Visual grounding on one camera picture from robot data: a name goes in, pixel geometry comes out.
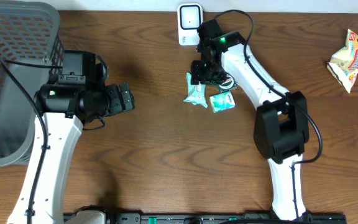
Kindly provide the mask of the teal wet wipes pack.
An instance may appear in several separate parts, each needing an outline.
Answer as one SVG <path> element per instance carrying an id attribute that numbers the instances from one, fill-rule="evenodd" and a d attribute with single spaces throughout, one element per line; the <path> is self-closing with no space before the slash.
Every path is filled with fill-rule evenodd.
<path id="1" fill-rule="evenodd" d="M 205 108 L 208 107 L 205 97 L 206 85 L 201 83 L 193 85 L 191 83 L 191 73 L 186 73 L 186 82 L 188 87 L 188 96 L 184 99 L 184 102 L 192 103 L 193 105 L 201 105 Z"/>

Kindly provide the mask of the dark green round-logo box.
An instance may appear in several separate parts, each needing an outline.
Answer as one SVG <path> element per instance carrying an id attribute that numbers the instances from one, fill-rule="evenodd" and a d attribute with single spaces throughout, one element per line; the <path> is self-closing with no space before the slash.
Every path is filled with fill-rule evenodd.
<path id="1" fill-rule="evenodd" d="M 237 88 L 237 83 L 235 79 L 233 79 L 233 77 L 229 74 L 226 75 L 226 80 L 222 84 L 218 85 L 218 91 L 220 93 L 232 91 L 235 90 L 236 88 Z"/>

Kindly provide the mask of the teal tissue pack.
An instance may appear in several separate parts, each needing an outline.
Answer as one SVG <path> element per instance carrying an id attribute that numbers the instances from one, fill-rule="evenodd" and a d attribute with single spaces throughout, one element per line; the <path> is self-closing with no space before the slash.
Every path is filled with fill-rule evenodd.
<path id="1" fill-rule="evenodd" d="M 209 100 L 214 113 L 229 110 L 236 106 L 233 95 L 230 91 L 210 96 Z"/>

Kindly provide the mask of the white blue-edged snack bag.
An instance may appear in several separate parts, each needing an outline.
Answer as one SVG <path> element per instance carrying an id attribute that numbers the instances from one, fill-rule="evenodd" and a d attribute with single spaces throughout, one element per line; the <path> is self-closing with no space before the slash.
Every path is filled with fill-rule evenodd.
<path id="1" fill-rule="evenodd" d="M 347 30 L 345 46 L 331 56 L 327 69 L 350 93 L 358 75 L 358 34 L 350 29 Z"/>

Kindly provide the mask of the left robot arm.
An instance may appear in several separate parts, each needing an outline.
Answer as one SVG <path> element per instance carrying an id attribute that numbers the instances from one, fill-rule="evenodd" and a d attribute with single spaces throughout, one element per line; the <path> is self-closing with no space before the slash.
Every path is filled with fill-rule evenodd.
<path id="1" fill-rule="evenodd" d="M 67 178 L 85 125 L 133 110 L 128 83 L 106 85 L 109 69 L 92 52 L 66 50 L 55 82 L 27 99 L 36 114 L 32 154 L 8 223 L 64 223 Z"/>

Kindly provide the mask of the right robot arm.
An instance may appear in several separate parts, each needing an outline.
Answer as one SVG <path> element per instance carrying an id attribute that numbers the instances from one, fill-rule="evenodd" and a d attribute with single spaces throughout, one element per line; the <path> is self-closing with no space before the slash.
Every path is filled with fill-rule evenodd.
<path id="1" fill-rule="evenodd" d="M 301 192 L 300 162 L 309 140 L 308 121 L 302 111 L 306 98 L 290 93 L 260 65 L 238 32 L 225 33 L 217 20 L 197 29 L 200 60 L 191 64 L 193 84 L 222 85 L 232 78 L 255 110 L 254 142 L 268 161 L 273 185 L 272 210 L 281 220 L 296 220 L 306 213 Z"/>

